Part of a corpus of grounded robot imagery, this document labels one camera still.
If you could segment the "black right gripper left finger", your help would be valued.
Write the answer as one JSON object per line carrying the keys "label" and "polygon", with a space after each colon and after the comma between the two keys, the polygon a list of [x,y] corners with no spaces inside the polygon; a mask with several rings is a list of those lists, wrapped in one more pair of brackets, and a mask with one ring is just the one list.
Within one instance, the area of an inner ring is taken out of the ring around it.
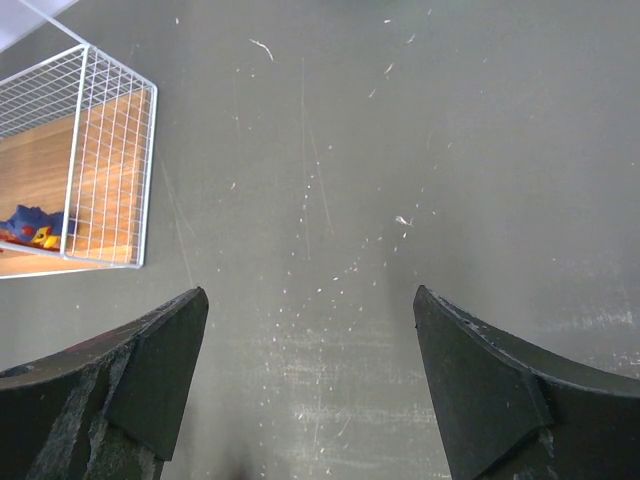
{"label": "black right gripper left finger", "polygon": [[2,478],[160,478],[174,455],[207,315],[197,287],[2,371]]}

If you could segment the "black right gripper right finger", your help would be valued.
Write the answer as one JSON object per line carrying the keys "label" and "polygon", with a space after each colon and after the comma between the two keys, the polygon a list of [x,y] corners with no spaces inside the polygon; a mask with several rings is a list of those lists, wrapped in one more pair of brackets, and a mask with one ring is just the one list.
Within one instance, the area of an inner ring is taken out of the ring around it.
{"label": "black right gripper right finger", "polygon": [[425,286],[413,310],[452,478],[638,478],[638,380],[531,344]]}

